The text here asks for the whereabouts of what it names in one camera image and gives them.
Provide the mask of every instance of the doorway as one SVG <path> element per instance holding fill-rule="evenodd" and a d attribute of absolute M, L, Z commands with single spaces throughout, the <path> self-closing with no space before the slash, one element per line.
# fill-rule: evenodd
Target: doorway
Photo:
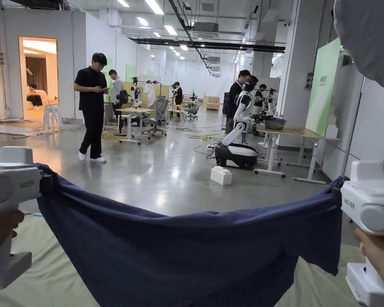
<path fill-rule="evenodd" d="M 58 104 L 57 41 L 19 37 L 23 114 L 42 121 L 44 107 Z"/>

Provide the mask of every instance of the man in white shirt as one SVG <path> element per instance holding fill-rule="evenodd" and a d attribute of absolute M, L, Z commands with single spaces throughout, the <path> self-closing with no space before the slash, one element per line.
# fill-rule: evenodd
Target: man in white shirt
<path fill-rule="evenodd" d="M 111 77 L 111 79 L 114 81 L 114 84 L 112 85 L 112 89 L 111 89 L 110 103 L 112 103 L 112 108 L 114 109 L 114 114 L 116 115 L 117 120 L 118 120 L 119 114 L 116 111 L 116 109 L 121 108 L 121 103 L 117 99 L 117 95 L 119 95 L 120 92 L 122 90 L 124 90 L 124 83 L 121 81 L 121 78 L 119 77 L 117 71 L 115 71 L 114 69 L 111 69 L 108 72 L 108 74 Z"/>

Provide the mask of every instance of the concrete floor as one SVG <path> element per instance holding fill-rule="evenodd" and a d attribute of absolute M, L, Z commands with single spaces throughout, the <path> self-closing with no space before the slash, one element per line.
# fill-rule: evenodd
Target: concrete floor
<path fill-rule="evenodd" d="M 0 134 L 0 149 L 3 146 L 30 147 L 36 162 L 48 164 L 83 189 L 164 215 L 265 207 L 304 199 L 322 190 L 322 185 L 292 180 L 294 175 L 307 177 L 308 170 L 284 163 L 281 166 L 287 175 L 284 179 L 229 167 L 233 174 L 232 185 L 222 186 L 211 181 L 210 169 L 215 166 L 215 160 L 206 159 L 206 144 L 214 141 L 186 135 L 219 134 L 213 137 L 221 137 L 224 132 L 216 130 L 220 130 L 222 118 L 216 112 L 204 110 L 199 115 L 198 121 L 188 120 L 185 125 L 202 132 L 172 130 L 167 137 L 157 133 L 156 138 L 142 140 L 141 146 L 103 139 L 102 156 L 107 159 L 106 164 L 78 160 L 84 127 L 19 139 Z M 260 140 L 260 137 L 247 136 L 252 146 L 257 146 Z M 283 162 L 297 161 L 296 152 L 278 151 L 278 156 Z M 258 166 L 267 168 L 265 163 Z M 329 182 L 323 173 L 314 176 Z M 24 203 L 20 208 L 38 211 L 36 202 Z M 358 245 L 352 233 L 354 225 L 349 224 L 346 217 L 343 220 L 343 243 Z"/>

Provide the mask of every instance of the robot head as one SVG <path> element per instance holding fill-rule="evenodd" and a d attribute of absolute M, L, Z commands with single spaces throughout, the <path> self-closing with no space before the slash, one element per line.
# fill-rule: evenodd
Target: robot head
<path fill-rule="evenodd" d="M 244 90 L 247 92 L 251 92 L 255 89 L 256 85 L 258 84 L 259 79 L 255 76 L 250 75 L 249 78 L 247 78 L 246 83 L 244 85 Z"/>

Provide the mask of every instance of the white block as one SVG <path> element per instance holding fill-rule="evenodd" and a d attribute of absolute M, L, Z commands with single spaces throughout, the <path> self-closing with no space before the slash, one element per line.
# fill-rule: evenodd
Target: white block
<path fill-rule="evenodd" d="M 210 178 L 221 185 L 230 185 L 232 183 L 232 173 L 222 166 L 215 166 L 210 171 Z"/>
<path fill-rule="evenodd" d="M 326 130 L 326 138 L 335 139 L 337 138 L 337 133 L 339 129 L 336 125 L 328 125 Z"/>

